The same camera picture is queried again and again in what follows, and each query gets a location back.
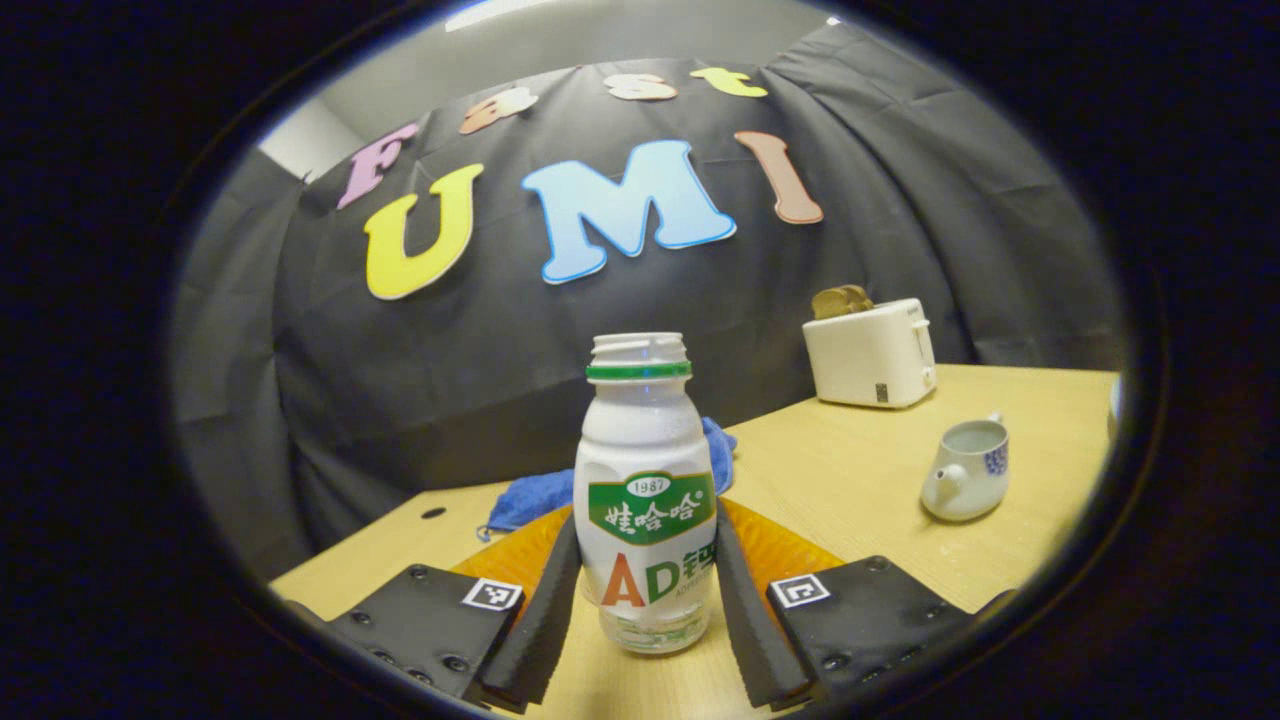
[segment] blue pattern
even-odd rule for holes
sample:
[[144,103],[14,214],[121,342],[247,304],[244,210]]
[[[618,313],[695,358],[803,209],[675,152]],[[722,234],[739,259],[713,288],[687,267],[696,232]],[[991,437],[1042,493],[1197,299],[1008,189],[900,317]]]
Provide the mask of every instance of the blue pattern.
[[1009,443],[992,450],[991,452],[982,456],[982,460],[987,464],[987,471],[992,475],[1004,475],[1009,471]]

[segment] black backdrop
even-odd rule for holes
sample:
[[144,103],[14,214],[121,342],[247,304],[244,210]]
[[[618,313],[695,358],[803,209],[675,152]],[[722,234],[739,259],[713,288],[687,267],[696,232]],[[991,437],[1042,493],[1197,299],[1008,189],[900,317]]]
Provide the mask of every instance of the black backdrop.
[[[819,28],[763,69],[730,65],[763,99],[690,77],[708,64],[631,60],[513,81],[538,102],[468,136],[457,132],[466,110],[509,83],[431,109],[383,181],[340,210],[348,163],[302,190],[251,155],[188,260],[174,386],[197,478],[257,571],[274,577],[303,547],[326,547],[424,488],[572,465],[593,393],[582,366],[600,333],[682,332],[690,396],[723,425],[813,396],[800,325],[817,291],[844,283],[881,301],[919,297],[942,363],[1119,366],[1100,229],[987,99],[851,23]],[[620,100],[603,83],[614,73],[654,73],[680,94]],[[387,120],[389,132],[408,119]],[[740,129],[788,143],[823,222],[777,218]],[[634,146],[668,138],[692,146],[736,234],[664,250],[652,209],[640,256],[590,228],[608,249],[604,269],[544,283],[543,208],[521,179],[580,160],[617,181]],[[425,251],[439,228],[426,188],[471,163],[485,169],[465,255],[408,297],[375,299],[365,222],[416,192],[406,252]]]
[[[1272,705],[1261,591],[1275,524],[1258,509],[1274,496],[1265,460],[1276,387],[1256,350],[1274,320],[1260,272],[1274,247],[1258,238],[1277,231],[1260,191],[1274,184],[1265,88],[1276,33],[1261,8],[859,6],[980,77],[1070,158],[1117,229],[1119,269],[1143,320],[1133,360],[1151,389],[1134,396],[1149,423],[1112,466],[1125,493],[1146,480],[1124,521],[1089,534],[1107,541],[1089,546],[1096,555],[1064,559],[1039,611],[1010,610],[1019,634],[975,653],[975,671],[932,694],[886,698],[908,703],[900,716],[982,706],[992,717],[1165,717]],[[24,42],[5,58],[10,77],[31,82],[9,108],[23,163],[12,178],[22,242],[8,269],[27,369],[9,387],[19,487],[4,532],[20,578],[6,593],[9,716],[403,716],[376,674],[339,667],[289,630],[210,534],[172,455],[156,352],[179,254],[172,238],[261,126],[224,128],[390,9],[264,14],[223,3],[12,26]],[[308,77],[370,41],[312,63]],[[307,88],[294,79],[251,119],[296,104]],[[166,202],[175,187],[189,192]],[[55,277],[58,292],[35,282]]]

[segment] orange letter a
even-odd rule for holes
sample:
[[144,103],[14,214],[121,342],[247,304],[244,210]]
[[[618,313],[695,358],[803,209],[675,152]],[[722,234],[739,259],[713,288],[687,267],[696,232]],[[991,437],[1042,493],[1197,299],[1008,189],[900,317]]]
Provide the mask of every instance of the orange letter a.
[[[622,585],[626,585],[626,594],[618,594]],[[631,577],[631,566],[627,565],[627,556],[618,553],[613,561],[613,574],[609,575],[609,587],[604,589],[604,600],[600,605],[617,605],[620,600],[626,600],[632,607],[644,607],[644,598],[640,597],[640,588],[636,587],[635,578]]]

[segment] foam letter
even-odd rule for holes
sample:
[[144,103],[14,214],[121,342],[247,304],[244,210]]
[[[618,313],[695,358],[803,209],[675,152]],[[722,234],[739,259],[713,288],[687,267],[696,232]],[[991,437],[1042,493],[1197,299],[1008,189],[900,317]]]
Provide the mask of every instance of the foam letter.
[[[622,585],[626,585],[625,594],[620,594]],[[640,597],[640,588],[636,587],[635,578],[631,577],[627,556],[620,552],[618,559],[613,561],[613,574],[609,575],[609,585],[604,589],[604,600],[600,601],[600,605],[611,607],[623,600],[630,602],[631,607],[644,607],[644,598]]]
[[604,78],[609,95],[623,100],[668,100],[676,96],[676,88],[667,81],[649,73],[618,74]]
[[724,68],[703,68],[689,74],[691,77],[705,78],[707,82],[712,83],[712,87],[716,90],[728,92],[730,95],[737,95],[739,97],[764,97],[769,94],[769,91],[763,87],[754,87],[744,83],[744,79],[751,79],[751,76],[746,73],[735,73],[726,70]]
[[[671,584],[664,589],[658,588],[658,571],[660,570],[666,570],[671,578]],[[644,574],[649,582],[649,602],[653,603],[658,602],[658,598],[676,588],[676,580],[680,579],[680,565],[676,565],[675,562],[659,562],[652,568],[646,568]]]
[[492,126],[498,122],[499,118],[515,115],[516,113],[522,113],[532,108],[534,102],[538,102],[538,96],[530,95],[527,87],[518,86],[503,90],[498,95],[472,105],[471,109],[467,110],[466,118],[462,120],[462,127],[458,128],[458,132],[462,135],[471,135],[477,129],[484,129]]
[[822,220],[822,208],[805,192],[804,181],[787,158],[787,143],[781,137],[753,131],[735,132],[733,137],[750,147],[764,168],[764,176],[769,178],[773,195],[778,199],[773,211],[780,218],[794,225]]
[[404,297],[431,284],[458,261],[471,241],[471,181],[483,170],[484,165],[467,165],[431,183],[428,192],[440,196],[440,234],[426,252],[404,255],[404,219],[417,202],[416,193],[387,204],[369,218],[365,277],[374,297]]
[[586,240],[584,220],[628,258],[644,250],[650,202],[662,224],[654,240],[663,247],[690,247],[723,240],[737,229],[733,218],[712,205],[689,164],[689,143],[658,140],[635,146],[621,183],[570,160],[529,173],[521,186],[543,200],[552,259],[543,279],[559,284],[604,266],[604,250]]
[[396,158],[399,156],[401,143],[415,135],[417,135],[417,124],[410,123],[352,155],[351,179],[347,181],[347,192],[338,200],[338,209],[342,210],[353,200],[378,187],[378,183],[383,182],[383,176],[378,174],[378,170],[389,169]]

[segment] wooden table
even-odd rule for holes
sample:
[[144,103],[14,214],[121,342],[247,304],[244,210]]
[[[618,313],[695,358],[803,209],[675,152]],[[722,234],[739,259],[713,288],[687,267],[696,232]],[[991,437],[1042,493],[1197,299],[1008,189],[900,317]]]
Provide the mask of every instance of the wooden table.
[[[1025,583],[1066,538],[1110,447],[1115,373],[940,365],[938,389],[914,407],[881,410],[806,400],[727,428],[737,437],[726,497],[844,560],[884,555],[952,605],[973,612]],[[942,432],[1004,413],[1010,488],[989,515],[940,523],[919,502]],[[476,538],[509,483],[431,491],[285,573],[271,588],[325,620],[413,562],[449,568],[486,547]],[[443,515],[422,514],[444,507]],[[712,624],[687,651],[628,655],[575,597],[564,652],[527,717],[772,716],[753,708],[739,675],[718,584]]]

